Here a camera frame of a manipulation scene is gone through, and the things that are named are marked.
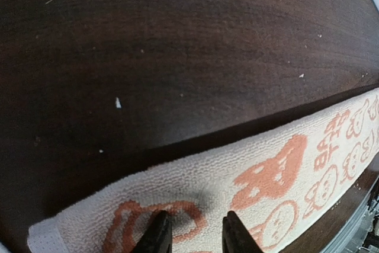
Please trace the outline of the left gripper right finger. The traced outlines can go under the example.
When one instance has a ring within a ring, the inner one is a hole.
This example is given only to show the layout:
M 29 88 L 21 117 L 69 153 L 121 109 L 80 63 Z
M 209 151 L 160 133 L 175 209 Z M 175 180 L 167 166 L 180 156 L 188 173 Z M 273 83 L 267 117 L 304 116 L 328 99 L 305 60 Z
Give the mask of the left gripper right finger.
M 224 253 L 263 253 L 234 211 L 223 218 L 222 247 Z

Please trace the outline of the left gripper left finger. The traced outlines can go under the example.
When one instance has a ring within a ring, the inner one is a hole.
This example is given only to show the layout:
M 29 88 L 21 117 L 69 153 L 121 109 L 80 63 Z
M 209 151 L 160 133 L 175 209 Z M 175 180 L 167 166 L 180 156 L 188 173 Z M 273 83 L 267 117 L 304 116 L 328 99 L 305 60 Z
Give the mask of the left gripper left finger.
M 171 253 L 172 218 L 167 211 L 160 211 L 134 247 L 135 253 Z

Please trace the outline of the orange bunny pattern towel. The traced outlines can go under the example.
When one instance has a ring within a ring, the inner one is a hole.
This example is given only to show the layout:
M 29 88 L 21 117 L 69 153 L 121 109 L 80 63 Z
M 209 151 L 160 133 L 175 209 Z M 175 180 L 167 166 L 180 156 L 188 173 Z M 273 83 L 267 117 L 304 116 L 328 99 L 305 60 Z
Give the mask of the orange bunny pattern towel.
M 220 252 L 241 218 L 265 252 L 320 219 L 378 153 L 378 90 L 238 142 L 125 177 L 30 227 L 32 252 L 130 252 L 158 211 L 175 252 Z

